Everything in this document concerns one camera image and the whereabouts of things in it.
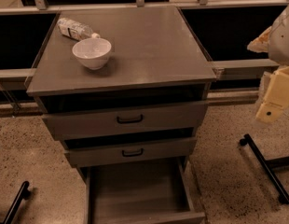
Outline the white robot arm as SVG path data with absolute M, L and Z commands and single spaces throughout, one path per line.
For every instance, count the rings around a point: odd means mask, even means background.
M 272 123 L 289 107 L 289 5 L 247 49 L 256 53 L 266 52 L 279 65 L 272 74 L 263 75 L 264 94 L 255 119 Z

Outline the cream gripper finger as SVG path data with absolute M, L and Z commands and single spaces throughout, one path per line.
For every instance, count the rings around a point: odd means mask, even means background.
M 270 32 L 271 28 L 269 27 L 259 37 L 251 41 L 248 44 L 247 49 L 256 53 L 268 52 L 268 41 Z

